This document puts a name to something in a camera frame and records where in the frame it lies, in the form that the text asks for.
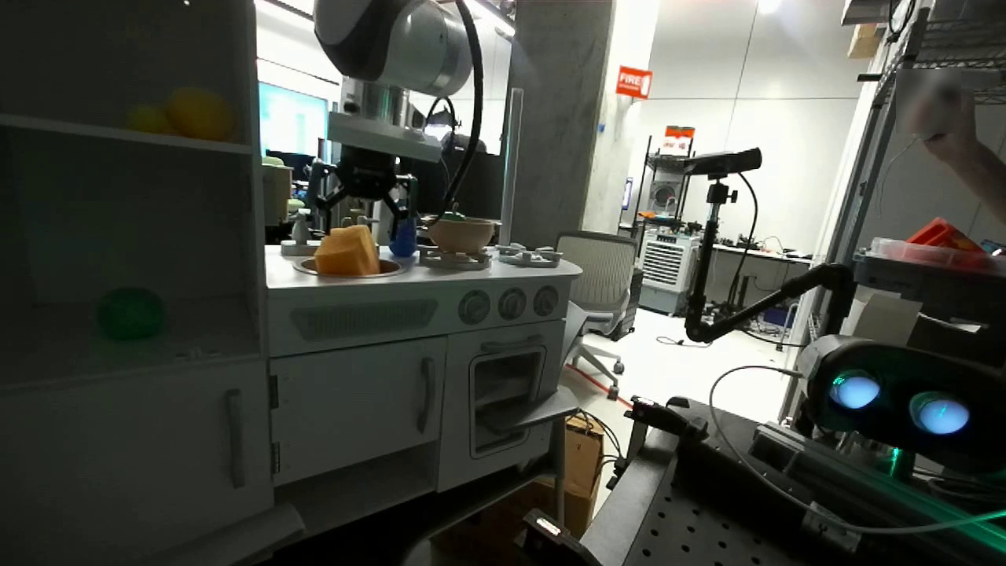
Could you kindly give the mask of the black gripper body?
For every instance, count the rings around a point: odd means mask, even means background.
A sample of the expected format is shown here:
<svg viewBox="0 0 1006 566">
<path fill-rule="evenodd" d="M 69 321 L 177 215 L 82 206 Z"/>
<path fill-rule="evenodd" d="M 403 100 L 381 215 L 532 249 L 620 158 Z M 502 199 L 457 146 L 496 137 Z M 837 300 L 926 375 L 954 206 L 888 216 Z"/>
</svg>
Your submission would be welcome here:
<svg viewBox="0 0 1006 566">
<path fill-rule="evenodd" d="M 337 202 L 343 199 L 367 199 L 383 202 L 393 215 L 393 224 L 403 224 L 409 212 L 393 202 L 393 189 L 400 187 L 396 158 L 353 147 L 344 146 L 337 164 Z"/>
</svg>

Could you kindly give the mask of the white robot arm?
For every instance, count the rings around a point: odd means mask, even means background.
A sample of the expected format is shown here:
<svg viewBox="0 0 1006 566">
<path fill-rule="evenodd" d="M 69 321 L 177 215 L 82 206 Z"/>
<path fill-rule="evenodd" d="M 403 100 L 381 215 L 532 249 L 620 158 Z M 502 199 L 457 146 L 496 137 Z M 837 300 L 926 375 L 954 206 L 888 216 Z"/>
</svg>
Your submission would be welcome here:
<svg viewBox="0 0 1006 566">
<path fill-rule="evenodd" d="M 437 164 L 444 146 L 406 123 L 406 91 L 450 99 L 482 73 L 482 41 L 464 0 L 313 0 L 313 37 L 343 73 L 343 106 L 326 139 L 337 164 L 313 164 L 309 193 L 324 226 L 344 199 L 383 202 L 393 216 L 396 162 Z"/>
</svg>

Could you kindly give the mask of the person hand holding controller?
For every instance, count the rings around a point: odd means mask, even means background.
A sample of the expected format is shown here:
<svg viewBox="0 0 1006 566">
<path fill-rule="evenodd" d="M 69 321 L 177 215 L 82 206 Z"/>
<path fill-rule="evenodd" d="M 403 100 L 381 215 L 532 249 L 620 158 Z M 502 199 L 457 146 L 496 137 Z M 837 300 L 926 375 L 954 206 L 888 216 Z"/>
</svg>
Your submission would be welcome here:
<svg viewBox="0 0 1006 566">
<path fill-rule="evenodd" d="M 906 129 L 942 164 L 966 164 L 973 147 L 973 76 L 941 65 L 923 79 Z"/>
</svg>

